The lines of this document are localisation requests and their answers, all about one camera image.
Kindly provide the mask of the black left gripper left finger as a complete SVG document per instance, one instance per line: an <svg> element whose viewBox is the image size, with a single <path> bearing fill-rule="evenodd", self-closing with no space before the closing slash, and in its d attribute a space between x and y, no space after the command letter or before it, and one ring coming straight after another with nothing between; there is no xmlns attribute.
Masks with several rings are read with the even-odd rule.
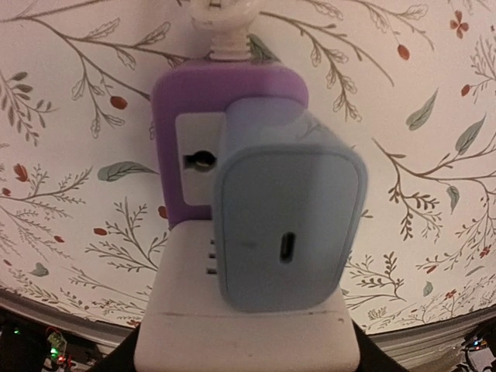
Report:
<svg viewBox="0 0 496 372"><path fill-rule="evenodd" d="M134 329L107 357L88 372L136 372L134 355L140 331Z"/></svg>

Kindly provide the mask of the purple power strip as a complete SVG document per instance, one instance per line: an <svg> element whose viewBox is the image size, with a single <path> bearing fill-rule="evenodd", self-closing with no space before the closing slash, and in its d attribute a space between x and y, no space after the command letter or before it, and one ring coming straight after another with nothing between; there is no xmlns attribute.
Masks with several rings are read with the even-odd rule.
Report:
<svg viewBox="0 0 496 372"><path fill-rule="evenodd" d="M242 98L308 104L302 77L282 64L193 61L159 78L151 95L160 179L169 226L211 217L226 109Z"/></svg>

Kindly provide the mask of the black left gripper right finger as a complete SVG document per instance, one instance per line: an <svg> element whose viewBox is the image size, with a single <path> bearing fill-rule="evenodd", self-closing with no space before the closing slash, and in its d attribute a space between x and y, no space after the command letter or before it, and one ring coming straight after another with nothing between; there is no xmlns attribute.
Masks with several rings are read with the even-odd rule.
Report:
<svg viewBox="0 0 496 372"><path fill-rule="evenodd" d="M356 372L408 372L379 348L356 323L354 332L360 349L360 362Z"/></svg>

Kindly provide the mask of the blue cube plug adapter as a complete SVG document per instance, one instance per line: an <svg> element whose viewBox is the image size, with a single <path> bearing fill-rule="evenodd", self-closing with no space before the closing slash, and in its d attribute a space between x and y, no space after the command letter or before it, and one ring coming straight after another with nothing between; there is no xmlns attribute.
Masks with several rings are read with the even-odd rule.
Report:
<svg viewBox="0 0 496 372"><path fill-rule="evenodd" d="M323 303L359 225L363 160L289 98L232 103L221 144L212 217L222 296L241 312Z"/></svg>

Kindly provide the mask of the white cube socket adapter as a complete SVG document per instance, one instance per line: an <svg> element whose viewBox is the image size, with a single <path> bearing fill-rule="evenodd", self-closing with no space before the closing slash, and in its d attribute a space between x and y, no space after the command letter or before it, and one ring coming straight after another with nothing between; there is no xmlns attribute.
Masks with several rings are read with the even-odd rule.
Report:
<svg viewBox="0 0 496 372"><path fill-rule="evenodd" d="M340 293L297 312L230 307L219 291L210 221L170 231L139 330L138 371L355 371L360 364Z"/></svg>

